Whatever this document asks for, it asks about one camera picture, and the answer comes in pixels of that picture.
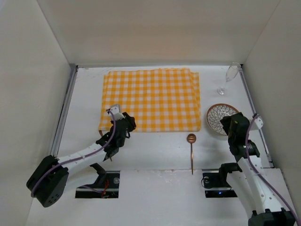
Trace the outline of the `yellow white checkered cloth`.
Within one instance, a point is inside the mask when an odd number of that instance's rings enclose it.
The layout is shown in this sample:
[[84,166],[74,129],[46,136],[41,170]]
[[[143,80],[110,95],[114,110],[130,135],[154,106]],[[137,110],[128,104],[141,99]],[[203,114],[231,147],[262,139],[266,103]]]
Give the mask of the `yellow white checkered cloth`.
[[135,118],[136,132],[201,129],[199,73],[189,68],[113,71],[103,78],[99,130],[109,130],[106,110],[119,104]]

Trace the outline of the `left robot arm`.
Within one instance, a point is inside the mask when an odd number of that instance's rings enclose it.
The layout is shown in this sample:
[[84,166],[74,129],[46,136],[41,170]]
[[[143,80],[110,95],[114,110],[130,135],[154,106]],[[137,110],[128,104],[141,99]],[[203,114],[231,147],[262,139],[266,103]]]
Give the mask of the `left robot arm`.
[[111,117],[112,127],[91,146],[74,154],[61,158],[46,156],[26,182],[31,197],[36,198],[44,207],[56,203],[71,183],[71,176],[87,167],[99,169],[99,162],[106,161],[118,153],[130,138],[130,132],[136,129],[135,118],[128,113],[113,113],[107,110]]

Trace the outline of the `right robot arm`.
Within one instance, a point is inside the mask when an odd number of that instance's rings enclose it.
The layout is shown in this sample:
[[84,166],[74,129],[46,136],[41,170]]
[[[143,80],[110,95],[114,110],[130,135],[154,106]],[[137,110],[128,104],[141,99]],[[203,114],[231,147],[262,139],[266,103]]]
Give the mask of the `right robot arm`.
[[228,136],[234,163],[219,168],[223,184],[234,189],[243,205],[249,226],[299,226],[301,221],[283,196],[267,181],[256,144],[249,139],[251,130],[260,129],[258,114],[251,120],[242,113],[220,120]]

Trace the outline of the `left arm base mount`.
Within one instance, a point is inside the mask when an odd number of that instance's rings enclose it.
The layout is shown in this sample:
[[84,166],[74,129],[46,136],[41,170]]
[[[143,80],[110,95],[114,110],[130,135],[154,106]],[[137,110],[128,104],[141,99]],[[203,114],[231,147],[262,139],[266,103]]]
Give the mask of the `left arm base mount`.
[[106,171],[99,164],[90,166],[98,177],[92,184],[76,189],[76,199],[116,199],[119,197],[120,171]]

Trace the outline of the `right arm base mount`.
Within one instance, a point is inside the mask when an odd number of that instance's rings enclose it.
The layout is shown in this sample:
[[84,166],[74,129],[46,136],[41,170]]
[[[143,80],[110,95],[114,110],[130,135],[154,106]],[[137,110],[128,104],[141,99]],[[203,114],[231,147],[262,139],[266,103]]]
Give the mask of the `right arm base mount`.
[[227,182],[227,176],[235,171],[242,171],[237,163],[224,163],[219,169],[202,171],[201,185],[205,190],[205,197],[236,198],[235,191]]

